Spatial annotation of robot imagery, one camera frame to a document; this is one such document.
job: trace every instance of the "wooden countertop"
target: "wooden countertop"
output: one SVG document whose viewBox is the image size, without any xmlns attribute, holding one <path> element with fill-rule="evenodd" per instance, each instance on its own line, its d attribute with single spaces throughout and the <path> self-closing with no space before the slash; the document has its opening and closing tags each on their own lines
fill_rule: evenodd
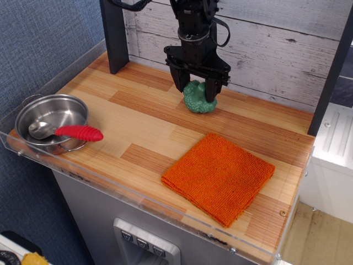
<svg viewBox="0 0 353 265">
<path fill-rule="evenodd" d="M 58 93 L 86 103 L 89 125 L 99 128 L 104 140 L 63 153 L 59 159 L 42 157 L 44 163 L 51 162 L 109 191 L 125 193 L 140 204 L 145 201 L 145 206 L 205 235 L 212 233 L 214 239 L 235 246 L 239 253 L 270 262 L 269 254 L 276 254 L 288 218 L 280 212 L 291 210 L 314 143 L 314 137 L 307 135 L 312 114 L 225 88 L 217 96 L 215 111 L 194 114 L 184 105 L 169 72 L 130 62 L 112 75 L 106 54 Z M 272 178 L 228 229 L 161 182 L 161 174 L 210 132 L 276 166 Z M 141 200 L 119 185 L 152 200 Z"/>
</svg>

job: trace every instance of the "button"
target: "button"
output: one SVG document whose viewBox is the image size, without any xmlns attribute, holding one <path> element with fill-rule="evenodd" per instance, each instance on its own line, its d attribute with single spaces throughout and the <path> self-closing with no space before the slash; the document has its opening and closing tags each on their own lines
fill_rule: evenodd
<svg viewBox="0 0 353 265">
<path fill-rule="evenodd" d="M 130 235 L 129 233 L 122 231 L 122 230 L 121 230 L 121 234 L 124 239 L 132 242 L 132 235 Z"/>
<path fill-rule="evenodd" d="M 165 251 L 164 250 L 161 250 L 160 248 L 153 246 L 153 252 L 154 252 L 154 254 L 156 254 L 162 258 L 165 258 Z"/>
<path fill-rule="evenodd" d="M 141 239 L 137 239 L 137 244 L 140 246 L 140 247 L 142 247 L 142 248 L 144 248 L 145 250 L 147 250 L 148 249 L 148 243 L 146 242 L 146 241 L 144 241 L 144 240 L 141 240 Z"/>
</svg>

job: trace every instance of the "control panel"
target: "control panel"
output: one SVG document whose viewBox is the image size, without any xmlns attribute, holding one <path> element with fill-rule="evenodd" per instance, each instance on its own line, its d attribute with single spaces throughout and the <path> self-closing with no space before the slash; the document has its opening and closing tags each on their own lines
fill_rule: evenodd
<svg viewBox="0 0 353 265">
<path fill-rule="evenodd" d="M 153 260 L 148 264 L 181 265 L 180 249 L 146 230 L 116 218 L 114 232 L 126 265 L 143 265 L 146 260 Z"/>
</svg>

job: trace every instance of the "floor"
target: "floor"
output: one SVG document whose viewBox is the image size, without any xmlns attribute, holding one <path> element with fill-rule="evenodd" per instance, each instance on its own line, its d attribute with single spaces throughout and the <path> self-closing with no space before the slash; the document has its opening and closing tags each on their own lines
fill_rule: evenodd
<svg viewBox="0 0 353 265">
<path fill-rule="evenodd" d="M 299 203 L 282 259 L 292 265 L 353 264 L 353 224 Z"/>
</svg>

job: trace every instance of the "pot handle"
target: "pot handle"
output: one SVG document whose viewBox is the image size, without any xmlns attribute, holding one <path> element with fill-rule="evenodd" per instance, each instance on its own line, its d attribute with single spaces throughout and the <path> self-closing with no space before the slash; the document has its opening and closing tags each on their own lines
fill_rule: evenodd
<svg viewBox="0 0 353 265">
<path fill-rule="evenodd" d="M 76 147 L 76 148 L 74 148 L 74 149 L 66 148 L 66 147 L 62 146 L 61 144 L 59 144 L 59 146 L 60 146 L 61 148 L 65 149 L 66 151 L 71 152 L 71 151 L 76 151 L 76 150 L 78 150 L 78 149 L 81 149 L 85 144 L 86 144 L 86 142 L 84 142 L 83 144 L 81 144 L 80 146 L 78 146 L 78 147 Z"/>
<path fill-rule="evenodd" d="M 35 95 L 32 95 L 32 96 L 29 96 L 29 97 L 25 98 L 25 99 L 22 101 L 22 107 L 25 106 L 25 102 L 26 102 L 27 100 L 29 100 L 29 99 L 31 99 L 31 98 L 34 98 L 34 97 L 43 97 L 43 95 L 41 95 L 41 94 L 35 94 Z"/>
</svg>

